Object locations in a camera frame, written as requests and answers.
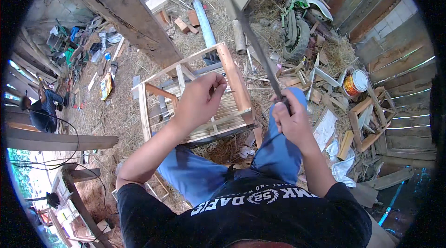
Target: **wooden wall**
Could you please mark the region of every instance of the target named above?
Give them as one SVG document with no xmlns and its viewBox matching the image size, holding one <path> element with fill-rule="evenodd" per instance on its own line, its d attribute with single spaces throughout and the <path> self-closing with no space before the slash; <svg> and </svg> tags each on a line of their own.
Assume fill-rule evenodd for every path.
<svg viewBox="0 0 446 248">
<path fill-rule="evenodd" d="M 413 0 L 326 0 L 333 25 L 355 44 L 374 87 L 384 86 L 398 108 L 385 132 L 388 163 L 432 167 L 431 80 L 436 74 L 429 32 Z"/>
</svg>

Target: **green dirt bike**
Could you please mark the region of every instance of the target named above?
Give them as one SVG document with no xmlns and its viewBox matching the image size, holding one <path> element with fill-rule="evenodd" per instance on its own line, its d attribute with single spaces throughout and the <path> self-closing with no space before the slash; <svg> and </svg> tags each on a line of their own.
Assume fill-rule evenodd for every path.
<svg viewBox="0 0 446 248">
<path fill-rule="evenodd" d="M 295 64 L 304 58 L 309 41 L 309 27 L 302 19 L 308 10 L 321 21 L 333 20 L 323 0 L 285 0 L 282 13 L 282 26 L 285 28 L 283 57 Z"/>
</svg>

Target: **knife blade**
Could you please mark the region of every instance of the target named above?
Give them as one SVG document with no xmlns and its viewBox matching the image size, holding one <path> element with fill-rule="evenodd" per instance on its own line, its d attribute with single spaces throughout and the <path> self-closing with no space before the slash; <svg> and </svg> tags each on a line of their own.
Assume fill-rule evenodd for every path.
<svg viewBox="0 0 446 248">
<path fill-rule="evenodd" d="M 289 115 L 291 115 L 291 108 L 289 106 L 289 101 L 286 96 L 282 95 L 281 87 L 276 80 L 276 76 L 272 72 L 271 66 L 268 63 L 266 55 L 263 52 L 262 47 L 260 46 L 260 43 L 257 40 L 256 35 L 254 34 L 253 30 L 251 29 L 251 26 L 249 25 L 248 19 L 245 17 L 243 12 L 239 9 L 239 6 L 237 5 L 237 3 L 234 0 L 230 0 L 230 1 L 234 8 L 234 11 L 236 12 L 236 17 L 242 25 L 242 28 L 246 34 L 246 37 L 251 42 L 251 45 L 253 46 L 253 49 L 254 49 L 255 53 L 257 54 L 257 57 L 259 58 L 260 64 L 263 66 L 263 68 L 266 71 L 266 75 L 268 76 L 269 82 L 271 83 L 271 87 L 274 89 L 274 92 L 276 93 L 276 99 L 275 99 L 276 102 L 282 102 L 283 104 L 285 104 L 286 108 L 288 109 Z"/>
</svg>

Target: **hand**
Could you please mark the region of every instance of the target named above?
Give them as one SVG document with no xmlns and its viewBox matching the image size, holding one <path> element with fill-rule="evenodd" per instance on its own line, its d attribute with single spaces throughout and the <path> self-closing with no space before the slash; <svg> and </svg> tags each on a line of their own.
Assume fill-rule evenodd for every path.
<svg viewBox="0 0 446 248">
<path fill-rule="evenodd" d="M 306 109 L 288 89 L 282 90 L 282 95 L 286 96 L 289 101 L 292 116 L 289 116 L 288 110 L 282 102 L 276 103 L 272 110 L 272 116 L 276 121 L 279 133 L 283 133 L 304 153 L 302 149 L 316 142 Z"/>
<path fill-rule="evenodd" d="M 226 80 L 219 73 L 197 78 L 186 86 L 172 122 L 190 134 L 217 113 L 225 89 Z"/>
</svg>

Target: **metal pipe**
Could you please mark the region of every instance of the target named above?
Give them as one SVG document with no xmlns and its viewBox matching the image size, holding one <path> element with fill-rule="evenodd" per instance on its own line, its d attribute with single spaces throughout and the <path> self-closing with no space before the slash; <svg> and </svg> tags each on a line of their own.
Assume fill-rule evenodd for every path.
<svg viewBox="0 0 446 248">
<path fill-rule="evenodd" d="M 203 32 L 204 42 L 206 43 L 206 47 L 210 48 L 214 44 L 217 44 L 215 41 L 214 33 L 210 27 L 209 21 L 207 20 L 206 13 L 204 12 L 203 5 L 200 0 L 193 0 L 193 8 L 197 13 L 198 21 L 200 22 L 201 31 Z"/>
</svg>

